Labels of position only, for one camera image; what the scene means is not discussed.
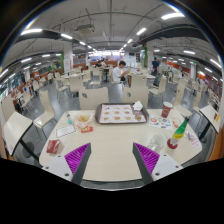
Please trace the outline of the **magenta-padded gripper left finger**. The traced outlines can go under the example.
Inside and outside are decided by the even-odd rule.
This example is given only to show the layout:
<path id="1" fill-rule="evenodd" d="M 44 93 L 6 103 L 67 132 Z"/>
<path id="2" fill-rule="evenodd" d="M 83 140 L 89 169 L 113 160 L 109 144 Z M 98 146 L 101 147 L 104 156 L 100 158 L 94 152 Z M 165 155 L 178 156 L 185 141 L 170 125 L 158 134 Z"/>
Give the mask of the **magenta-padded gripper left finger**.
<path id="1" fill-rule="evenodd" d="M 66 155 L 57 155 L 42 169 L 76 185 L 80 185 L 90 154 L 91 144 L 87 143 Z"/>

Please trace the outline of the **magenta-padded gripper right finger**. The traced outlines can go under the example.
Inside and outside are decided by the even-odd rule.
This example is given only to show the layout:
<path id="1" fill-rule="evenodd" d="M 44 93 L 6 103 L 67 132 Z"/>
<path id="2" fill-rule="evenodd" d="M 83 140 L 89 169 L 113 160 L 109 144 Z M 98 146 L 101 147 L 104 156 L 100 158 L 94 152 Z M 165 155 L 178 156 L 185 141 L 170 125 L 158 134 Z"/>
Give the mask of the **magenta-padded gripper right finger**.
<path id="1" fill-rule="evenodd" d="M 138 143 L 133 144 L 133 154 L 145 185 L 182 169 L 182 166 L 168 154 L 159 155 Z"/>

